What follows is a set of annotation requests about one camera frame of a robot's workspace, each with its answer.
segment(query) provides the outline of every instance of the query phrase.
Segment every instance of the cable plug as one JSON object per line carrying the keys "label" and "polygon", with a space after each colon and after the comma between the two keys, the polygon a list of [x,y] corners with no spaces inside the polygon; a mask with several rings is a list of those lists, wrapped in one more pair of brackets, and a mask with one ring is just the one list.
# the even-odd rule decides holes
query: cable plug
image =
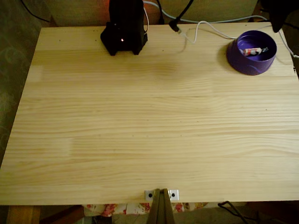
{"label": "cable plug", "polygon": [[183,37],[187,37],[186,34],[179,28],[178,34]]}
{"label": "cable plug", "polygon": [[169,22],[169,26],[170,28],[174,31],[174,32],[178,32],[180,29],[178,28],[178,22],[177,20],[172,20]]}

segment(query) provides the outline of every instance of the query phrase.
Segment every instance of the wooden tabletop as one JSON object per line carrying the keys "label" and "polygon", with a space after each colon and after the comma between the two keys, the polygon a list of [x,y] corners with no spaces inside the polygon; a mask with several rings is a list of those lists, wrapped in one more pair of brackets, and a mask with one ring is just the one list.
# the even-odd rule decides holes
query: wooden tabletop
{"label": "wooden tabletop", "polygon": [[[238,36],[266,25],[215,27]],[[138,56],[110,56],[103,29],[41,30],[0,204],[142,202],[156,188],[179,189],[181,202],[299,199],[299,83],[271,27],[261,31],[277,58],[259,76],[231,68],[231,40],[207,25],[194,45],[150,26]]]}

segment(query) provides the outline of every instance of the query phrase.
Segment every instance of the wooden support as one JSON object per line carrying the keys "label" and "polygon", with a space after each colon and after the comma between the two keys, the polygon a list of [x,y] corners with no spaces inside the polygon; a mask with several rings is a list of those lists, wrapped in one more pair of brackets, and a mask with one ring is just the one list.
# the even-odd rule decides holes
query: wooden support
{"label": "wooden support", "polygon": [[74,205],[53,216],[40,221],[40,224],[73,224],[84,217],[84,209],[81,205]]}
{"label": "wooden support", "polygon": [[40,206],[10,206],[7,224],[39,224]]}

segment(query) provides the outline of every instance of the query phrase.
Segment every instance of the black device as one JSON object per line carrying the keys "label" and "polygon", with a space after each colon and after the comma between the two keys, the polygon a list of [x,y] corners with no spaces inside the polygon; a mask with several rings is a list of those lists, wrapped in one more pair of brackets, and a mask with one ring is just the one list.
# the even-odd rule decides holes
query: black device
{"label": "black device", "polygon": [[299,9],[298,0],[261,0],[261,4],[270,13],[270,22],[275,33],[282,28],[287,16]]}
{"label": "black device", "polygon": [[189,7],[191,6],[191,4],[193,3],[194,0],[189,0],[188,5],[185,7],[185,9],[181,12],[181,14],[175,18],[174,20],[169,22],[169,26],[170,28],[174,31],[174,32],[178,32],[179,28],[178,28],[178,22],[181,21],[182,16],[187,12],[187,10],[189,9]]}
{"label": "black device", "polygon": [[148,40],[143,28],[142,0],[110,0],[110,22],[101,33],[101,40],[110,55],[131,50],[138,55]]}

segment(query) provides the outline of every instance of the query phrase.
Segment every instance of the wall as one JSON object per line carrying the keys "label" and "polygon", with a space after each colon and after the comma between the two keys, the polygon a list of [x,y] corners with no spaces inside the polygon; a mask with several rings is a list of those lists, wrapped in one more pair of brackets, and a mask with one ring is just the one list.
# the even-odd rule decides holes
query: wall
{"label": "wall", "polygon": [[[286,22],[299,27],[299,10],[290,13]],[[283,30],[290,49],[294,52],[294,54],[299,55],[299,29],[294,29],[284,25]],[[299,77],[299,58],[293,58],[293,62]]]}
{"label": "wall", "polygon": [[[109,21],[109,0],[45,0],[45,2],[58,26],[103,26]],[[160,0],[160,2],[168,14],[178,16],[189,0]],[[252,15],[256,2],[257,0],[194,0],[183,18],[207,21],[240,18]],[[159,9],[151,5],[145,7],[150,24],[158,24]]]}

